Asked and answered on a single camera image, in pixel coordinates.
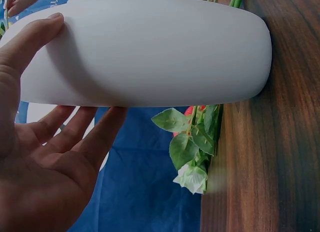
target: blue cloth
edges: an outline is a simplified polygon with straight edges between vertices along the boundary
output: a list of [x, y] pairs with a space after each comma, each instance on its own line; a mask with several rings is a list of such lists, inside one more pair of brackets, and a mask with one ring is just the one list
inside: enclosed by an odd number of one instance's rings
[[[129, 109], [92, 198], [69, 232], [200, 230], [201, 196], [173, 183], [177, 171], [168, 152], [173, 135], [150, 120], [164, 109]], [[99, 108], [95, 121], [105, 111]]]

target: wood grain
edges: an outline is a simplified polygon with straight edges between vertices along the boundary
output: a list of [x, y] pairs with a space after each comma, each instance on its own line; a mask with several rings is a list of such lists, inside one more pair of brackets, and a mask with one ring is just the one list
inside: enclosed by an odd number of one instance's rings
[[244, 6], [271, 32], [271, 74], [224, 107], [201, 232], [320, 232], [320, 0]]

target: hand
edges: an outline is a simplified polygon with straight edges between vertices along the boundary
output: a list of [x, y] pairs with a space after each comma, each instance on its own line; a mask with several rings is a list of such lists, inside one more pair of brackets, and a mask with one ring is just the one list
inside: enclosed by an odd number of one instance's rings
[[8, 16], [16, 16], [24, 11], [29, 6], [33, 5], [38, 0], [6, 0], [6, 8], [8, 9]]
[[35, 21], [0, 48], [0, 231], [67, 230], [88, 204], [126, 116], [124, 108], [109, 109], [84, 139], [96, 112], [92, 107], [81, 107], [54, 137], [73, 107], [58, 106], [39, 122], [14, 124], [21, 74], [63, 24], [60, 14]]

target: bouquet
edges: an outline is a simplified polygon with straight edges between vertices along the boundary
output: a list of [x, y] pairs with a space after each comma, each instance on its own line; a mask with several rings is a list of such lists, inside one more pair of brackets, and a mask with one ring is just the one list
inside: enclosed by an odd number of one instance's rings
[[[239, 8], [241, 2], [231, 0], [229, 5]], [[193, 194], [204, 194], [207, 189], [209, 165], [217, 155], [223, 109], [223, 104], [198, 105], [190, 106], [182, 114], [169, 108], [152, 118], [158, 127], [173, 133], [169, 145], [169, 154], [177, 170], [173, 182]]]

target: flower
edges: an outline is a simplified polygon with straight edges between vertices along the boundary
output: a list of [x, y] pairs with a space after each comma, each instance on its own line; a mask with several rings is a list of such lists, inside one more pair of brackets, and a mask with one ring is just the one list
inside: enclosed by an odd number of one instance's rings
[[173, 182], [180, 184], [181, 187], [186, 187], [192, 194], [204, 194], [207, 179], [207, 172], [193, 165], [193, 161], [189, 161], [178, 170], [178, 176]]

